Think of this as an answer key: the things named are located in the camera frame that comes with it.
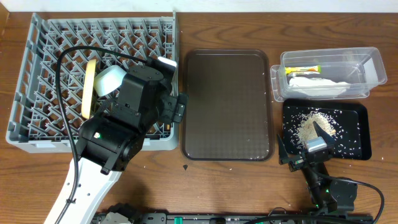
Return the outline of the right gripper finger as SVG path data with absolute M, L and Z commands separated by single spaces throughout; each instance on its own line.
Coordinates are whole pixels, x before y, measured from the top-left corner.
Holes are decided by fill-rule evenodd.
M 316 121 L 313 122 L 313 126 L 315 129 L 315 132 L 317 133 L 318 137 L 323 138 L 323 140 L 325 141 L 325 143 L 327 145 L 334 145 L 335 140 L 326 132 L 324 131 Z
M 285 149 L 282 138 L 277 135 L 278 142 L 278 155 L 279 155 L 279 164 L 283 165 L 289 162 L 289 155 Z

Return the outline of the white napkin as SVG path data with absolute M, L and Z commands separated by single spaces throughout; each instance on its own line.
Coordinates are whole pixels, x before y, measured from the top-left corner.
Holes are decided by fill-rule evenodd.
M 326 78 L 293 77 L 289 87 L 308 96 L 338 96 L 351 87 L 346 82 L 334 82 Z

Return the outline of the green orange snack wrapper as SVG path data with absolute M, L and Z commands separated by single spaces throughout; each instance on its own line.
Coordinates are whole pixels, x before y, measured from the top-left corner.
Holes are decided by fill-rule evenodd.
M 321 66 L 307 66 L 307 67 L 285 67 L 285 74 L 288 76 L 297 75 L 316 75 L 320 74 L 322 71 Z

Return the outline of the yellow round plate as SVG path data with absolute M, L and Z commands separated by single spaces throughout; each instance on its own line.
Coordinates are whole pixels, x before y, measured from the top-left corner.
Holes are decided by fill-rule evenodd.
M 95 72 L 96 72 L 96 59 L 93 59 L 86 64 L 85 81 L 83 86 L 81 115 L 85 119 L 90 118 Z

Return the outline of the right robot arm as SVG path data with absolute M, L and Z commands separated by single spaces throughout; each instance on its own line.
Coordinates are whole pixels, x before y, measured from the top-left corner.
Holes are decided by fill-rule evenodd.
M 318 211 L 316 215 L 345 215 L 354 210 L 358 186 L 351 179 L 330 177 L 325 162 L 334 155 L 335 140 L 316 122 L 313 122 L 317 137 L 305 141 L 304 148 L 289 157 L 283 140 L 278 137 L 279 164 L 287 164 L 291 172 L 301 171 L 308 191 Z

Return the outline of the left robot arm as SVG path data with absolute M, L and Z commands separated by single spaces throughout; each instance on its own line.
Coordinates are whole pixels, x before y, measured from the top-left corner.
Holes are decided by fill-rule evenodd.
M 112 65 L 99 74 L 89 62 L 83 94 L 104 96 L 119 90 L 119 96 L 104 101 L 95 114 L 90 113 L 91 101 L 83 100 L 86 121 L 75 143 L 77 157 L 46 223 L 90 223 L 105 195 L 142 149 L 151 127 L 158 121 L 182 121 L 188 96 L 172 96 L 176 72 L 177 63 L 165 57 L 149 58 L 128 71 Z

